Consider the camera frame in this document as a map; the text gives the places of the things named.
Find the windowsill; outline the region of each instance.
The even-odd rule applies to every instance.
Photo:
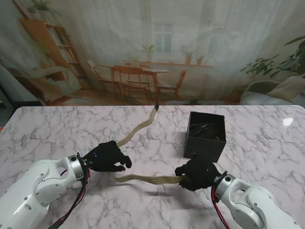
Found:
[[[205,64],[185,64],[185,63],[164,63],[164,62],[147,62],[147,61],[139,61],[139,63],[145,63],[145,64],[162,64],[162,65],[179,65],[179,66],[197,66],[197,67],[213,67],[211,65],[205,65]]]

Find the window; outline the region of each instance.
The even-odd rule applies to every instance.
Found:
[[[224,27],[213,26],[213,30],[211,31],[210,37],[209,37],[209,43],[208,43],[208,48],[207,48],[207,53],[206,53],[207,55],[216,56],[223,30],[224,30]]]
[[[153,25],[153,40],[157,52],[171,53],[173,42],[173,24],[155,23]]]

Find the white armchair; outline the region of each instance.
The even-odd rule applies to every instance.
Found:
[[[240,105],[290,105],[305,87],[305,80],[292,76],[282,83],[257,81],[243,93]]]

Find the marble tabletop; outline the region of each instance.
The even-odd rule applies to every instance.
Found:
[[[152,106],[66,106],[18,109],[0,133],[0,195],[35,161],[86,154],[99,143],[123,139]],[[227,144],[217,168],[270,190],[278,206],[305,227],[305,110],[299,106],[160,106],[155,121],[121,149],[133,162],[118,175],[174,175],[182,158],[189,112],[225,116]],[[46,229],[71,206],[76,183],[50,205]],[[220,210],[233,229],[228,209]],[[222,229],[210,189],[141,181],[115,183],[95,173],[84,200],[61,229]]]

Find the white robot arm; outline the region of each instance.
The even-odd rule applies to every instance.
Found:
[[[233,219],[243,229],[302,229],[276,204],[274,196],[265,188],[251,186],[230,174],[216,182],[215,195],[230,210]],[[232,194],[244,191],[236,202]]]
[[[60,160],[41,160],[4,192],[0,198],[0,228],[35,229],[47,215],[50,203],[63,190],[83,178],[80,156]],[[67,170],[61,178],[58,168]]]

